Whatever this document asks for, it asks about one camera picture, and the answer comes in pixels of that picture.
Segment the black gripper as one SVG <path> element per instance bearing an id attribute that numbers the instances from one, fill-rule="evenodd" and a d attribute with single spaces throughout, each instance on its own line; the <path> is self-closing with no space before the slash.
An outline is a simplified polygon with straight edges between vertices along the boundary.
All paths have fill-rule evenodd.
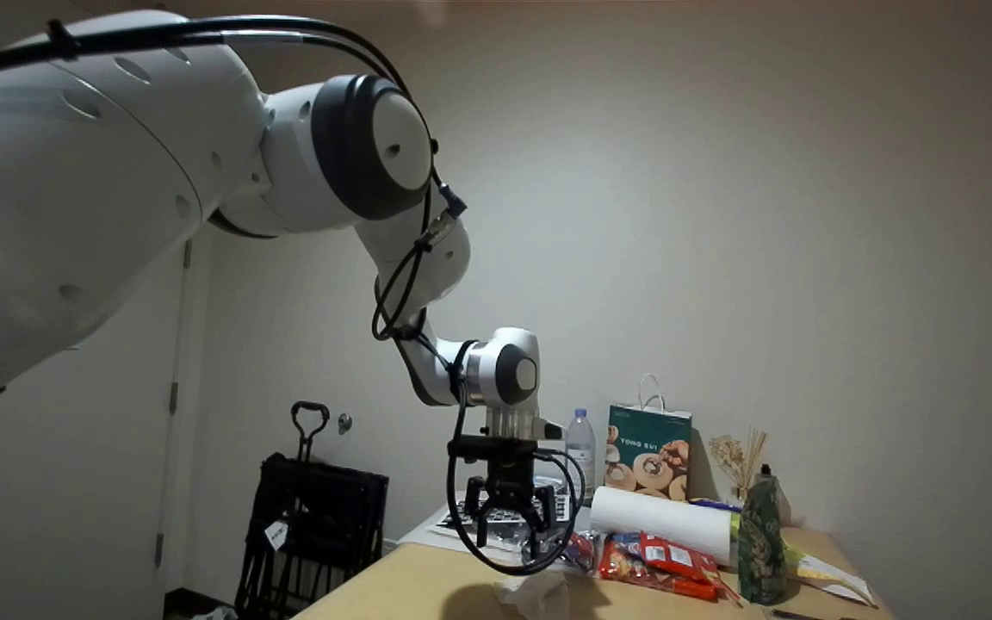
<path id="1" fill-rule="evenodd" d="M 555 496 L 552 486 L 537 486 L 535 484 L 535 469 L 529 464 L 491 464 L 486 477 L 472 477 L 464 486 L 464 506 L 489 512 L 489 510 L 516 510 L 528 516 L 528 528 L 535 528 L 535 533 L 528 533 L 528 557 L 541 560 L 558 549 L 561 539 L 561 520 L 555 520 L 552 528 L 544 528 L 544 520 L 529 510 L 535 496 Z M 463 516 L 463 541 L 472 551 L 486 551 L 486 525 L 476 525 L 472 516 Z"/>

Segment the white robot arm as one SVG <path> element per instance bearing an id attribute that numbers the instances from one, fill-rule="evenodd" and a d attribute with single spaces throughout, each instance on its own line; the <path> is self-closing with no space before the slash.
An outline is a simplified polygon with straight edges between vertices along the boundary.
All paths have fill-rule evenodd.
<path id="1" fill-rule="evenodd" d="M 535 510 L 541 351 L 522 326 L 440 341 L 467 269 L 464 200 L 395 64 L 297 13 L 123 9 L 0 47 L 0 392 L 110 319 L 199 226 L 347 226 L 375 261 L 373 334 L 429 408 L 479 408 L 449 454 L 497 510 Z"/>

